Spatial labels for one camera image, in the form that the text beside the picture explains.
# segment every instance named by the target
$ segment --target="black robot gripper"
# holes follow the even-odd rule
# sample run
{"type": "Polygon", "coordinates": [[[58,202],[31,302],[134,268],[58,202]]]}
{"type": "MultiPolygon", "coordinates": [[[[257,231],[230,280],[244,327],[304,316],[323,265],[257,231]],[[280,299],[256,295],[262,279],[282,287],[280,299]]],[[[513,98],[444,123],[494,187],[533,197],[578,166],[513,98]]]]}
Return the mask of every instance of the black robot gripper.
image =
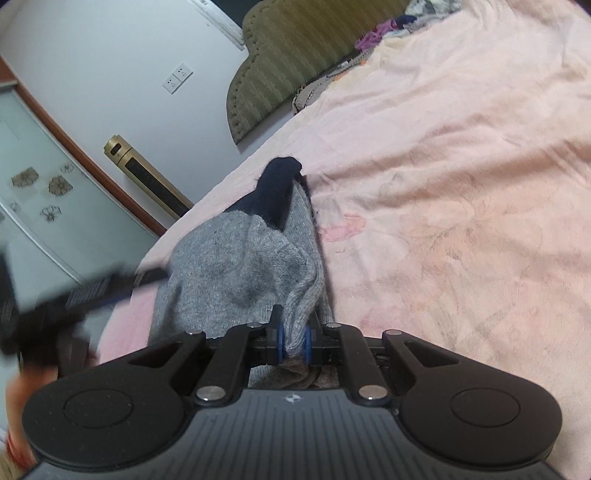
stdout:
{"type": "Polygon", "coordinates": [[[252,368],[284,368],[282,331],[276,305],[266,324],[181,333],[46,386],[23,414],[27,479],[560,478],[545,463],[560,407],[540,386],[313,313],[306,361],[338,387],[248,388],[252,368]]]}

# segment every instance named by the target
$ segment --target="bed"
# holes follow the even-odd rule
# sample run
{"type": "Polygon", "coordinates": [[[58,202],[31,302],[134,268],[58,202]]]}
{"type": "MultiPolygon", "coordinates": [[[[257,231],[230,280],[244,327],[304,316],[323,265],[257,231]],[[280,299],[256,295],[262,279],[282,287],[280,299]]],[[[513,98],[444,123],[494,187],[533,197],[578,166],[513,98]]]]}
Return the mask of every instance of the bed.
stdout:
{"type": "MultiPolygon", "coordinates": [[[[549,462],[591,477],[591,18],[568,0],[466,0],[387,38],[230,173],[143,265],[293,156],[335,318],[405,330],[559,401],[549,462]]],[[[103,361],[146,345],[155,290],[116,308],[103,361]]]]}

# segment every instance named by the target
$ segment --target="electrical socket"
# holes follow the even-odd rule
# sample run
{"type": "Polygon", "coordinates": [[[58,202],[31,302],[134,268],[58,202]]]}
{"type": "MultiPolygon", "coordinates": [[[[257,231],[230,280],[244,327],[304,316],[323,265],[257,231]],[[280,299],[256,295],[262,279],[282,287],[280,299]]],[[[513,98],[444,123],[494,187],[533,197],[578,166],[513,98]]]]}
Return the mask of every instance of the electrical socket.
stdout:
{"type": "Polygon", "coordinates": [[[177,91],[178,87],[181,86],[181,81],[176,78],[174,75],[171,75],[166,79],[166,81],[162,84],[164,88],[166,88],[170,93],[174,93],[177,91]]]}
{"type": "Polygon", "coordinates": [[[185,80],[187,80],[192,74],[193,74],[193,71],[189,67],[187,67],[184,63],[179,65],[178,68],[173,72],[173,75],[176,78],[178,78],[181,81],[181,83],[184,82],[185,80]]]}

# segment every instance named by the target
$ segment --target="bed headboard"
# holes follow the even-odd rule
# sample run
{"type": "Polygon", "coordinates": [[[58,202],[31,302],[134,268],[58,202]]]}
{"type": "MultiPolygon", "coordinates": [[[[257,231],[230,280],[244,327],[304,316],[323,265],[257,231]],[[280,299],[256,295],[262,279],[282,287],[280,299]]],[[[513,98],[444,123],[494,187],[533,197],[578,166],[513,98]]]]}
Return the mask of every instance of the bed headboard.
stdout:
{"type": "Polygon", "coordinates": [[[355,40],[404,12],[408,0],[263,0],[244,18],[248,58],[226,107],[235,143],[302,85],[353,51],[355,40]]]}

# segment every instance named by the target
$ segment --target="frosted glass panel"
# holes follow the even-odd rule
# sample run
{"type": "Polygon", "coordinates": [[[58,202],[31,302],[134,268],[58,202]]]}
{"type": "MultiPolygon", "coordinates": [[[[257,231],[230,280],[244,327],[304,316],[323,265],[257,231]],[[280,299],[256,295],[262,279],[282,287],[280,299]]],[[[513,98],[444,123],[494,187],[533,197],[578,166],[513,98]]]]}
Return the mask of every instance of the frosted glass panel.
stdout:
{"type": "Polygon", "coordinates": [[[0,196],[81,278],[135,268],[156,237],[99,188],[13,92],[0,93],[0,196]]]}
{"type": "MultiPolygon", "coordinates": [[[[4,252],[12,272],[17,305],[26,309],[38,299],[72,288],[72,280],[31,241],[0,208],[0,250],[4,252]]],[[[0,427],[6,428],[4,387],[18,371],[16,359],[0,356],[0,427]]]]}

